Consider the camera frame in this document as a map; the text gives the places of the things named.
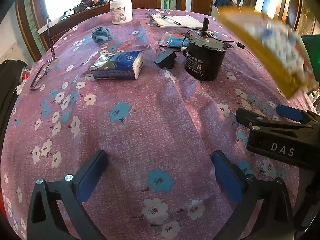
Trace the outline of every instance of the eyeglasses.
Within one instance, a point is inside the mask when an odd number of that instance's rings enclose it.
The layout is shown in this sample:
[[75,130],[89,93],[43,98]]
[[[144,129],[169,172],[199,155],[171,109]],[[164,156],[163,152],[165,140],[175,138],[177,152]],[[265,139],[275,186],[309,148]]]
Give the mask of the eyeglasses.
[[47,31],[48,31],[48,36],[49,36],[49,42],[50,42],[50,48],[51,48],[51,55],[52,55],[52,58],[47,60],[42,66],[41,68],[38,70],[36,76],[34,77],[31,85],[30,85],[30,90],[31,91],[36,91],[39,87],[36,87],[38,82],[40,81],[40,79],[43,77],[43,76],[46,76],[47,73],[48,73],[48,68],[49,68],[49,65],[50,63],[57,59],[58,57],[55,55],[54,53],[54,48],[53,48],[53,42],[50,38],[50,32],[49,32],[49,15],[48,15],[48,18],[47,18]]

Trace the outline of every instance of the small box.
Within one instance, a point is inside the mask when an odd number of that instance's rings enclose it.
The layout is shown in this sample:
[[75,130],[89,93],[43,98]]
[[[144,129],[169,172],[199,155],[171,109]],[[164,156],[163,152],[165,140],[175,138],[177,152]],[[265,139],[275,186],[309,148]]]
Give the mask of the small box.
[[137,79],[143,66],[143,53],[139,51],[101,55],[90,67],[95,79]]

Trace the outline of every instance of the dark blue cloth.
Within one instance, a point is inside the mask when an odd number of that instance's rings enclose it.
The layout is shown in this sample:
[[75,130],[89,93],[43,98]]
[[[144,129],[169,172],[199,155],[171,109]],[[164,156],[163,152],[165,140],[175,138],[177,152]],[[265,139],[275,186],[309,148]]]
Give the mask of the dark blue cloth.
[[109,28],[105,27],[98,27],[96,28],[92,34],[92,40],[97,44],[102,44],[105,41],[111,41],[113,36]]
[[216,0],[213,4],[215,7],[219,6],[231,6],[232,2],[230,0]]

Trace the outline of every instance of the paper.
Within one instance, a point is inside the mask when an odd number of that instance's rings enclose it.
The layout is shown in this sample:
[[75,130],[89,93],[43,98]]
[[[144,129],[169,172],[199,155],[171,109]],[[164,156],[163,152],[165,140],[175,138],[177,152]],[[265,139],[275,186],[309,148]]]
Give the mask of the paper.
[[191,17],[190,15],[186,16],[177,16],[177,15],[166,15],[169,19],[172,19],[181,25],[174,24],[170,20],[163,19],[162,15],[152,15],[153,19],[156,21],[159,27],[185,27],[185,28],[202,28],[202,23]]

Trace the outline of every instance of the white plastic jar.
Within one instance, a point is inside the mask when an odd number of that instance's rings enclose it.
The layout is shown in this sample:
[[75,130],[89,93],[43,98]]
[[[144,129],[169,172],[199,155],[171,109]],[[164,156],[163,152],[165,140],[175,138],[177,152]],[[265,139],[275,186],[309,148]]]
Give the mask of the white plastic jar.
[[110,2],[110,11],[113,24],[122,24],[132,21],[131,0],[114,0]]

